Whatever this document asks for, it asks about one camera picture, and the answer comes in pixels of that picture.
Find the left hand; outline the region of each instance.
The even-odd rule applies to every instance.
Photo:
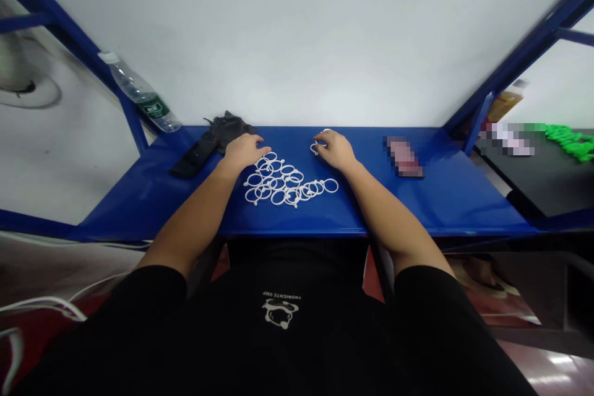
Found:
[[[258,143],[263,141],[262,136],[244,133],[227,145],[225,157],[221,163],[239,175],[245,167],[255,164],[258,159],[272,150],[270,147],[258,148]]]

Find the plastic bottle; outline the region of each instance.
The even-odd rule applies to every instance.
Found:
[[[116,53],[99,53],[101,60],[110,66],[116,83],[161,130],[172,133],[181,128],[181,123],[155,93],[149,83],[133,71]]]
[[[487,121],[490,123],[499,122],[519,101],[524,99],[524,89],[527,86],[527,80],[518,79],[510,87],[507,87],[493,101],[489,114],[487,114]]]

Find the hand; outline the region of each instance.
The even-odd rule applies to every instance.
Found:
[[[225,157],[220,165],[233,174],[239,175],[245,167],[255,164],[258,159],[272,150],[270,147],[258,148],[258,143],[263,141],[262,136],[248,133],[235,138],[227,145]]]
[[[340,133],[334,130],[326,130],[315,136],[316,141],[324,141],[327,146],[316,144],[316,149],[320,156],[332,167],[337,168],[342,173],[359,162],[353,153],[353,147]]]

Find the blue table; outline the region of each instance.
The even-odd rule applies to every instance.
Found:
[[[206,127],[184,127],[163,134],[110,190],[79,226],[97,240],[153,239],[173,212],[214,169],[216,153],[192,181],[176,179],[168,170],[200,137]],[[260,127],[259,134],[301,170],[305,181],[335,178],[340,189],[323,193],[298,208],[244,198],[244,171],[231,195],[220,233],[224,236],[365,236],[354,198],[341,174],[309,150],[318,127]],[[443,129],[335,127],[353,145],[355,155],[392,191],[433,236],[522,235],[536,232],[500,195],[482,172],[450,140]],[[424,179],[399,178],[383,147],[384,136],[404,136],[424,163]]]

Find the forearm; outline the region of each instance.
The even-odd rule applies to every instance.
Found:
[[[138,267],[170,266],[186,279],[217,234],[240,171],[223,159],[159,231]]]
[[[452,271],[417,218],[359,162],[343,170],[374,236],[389,250],[395,273],[412,265]]]

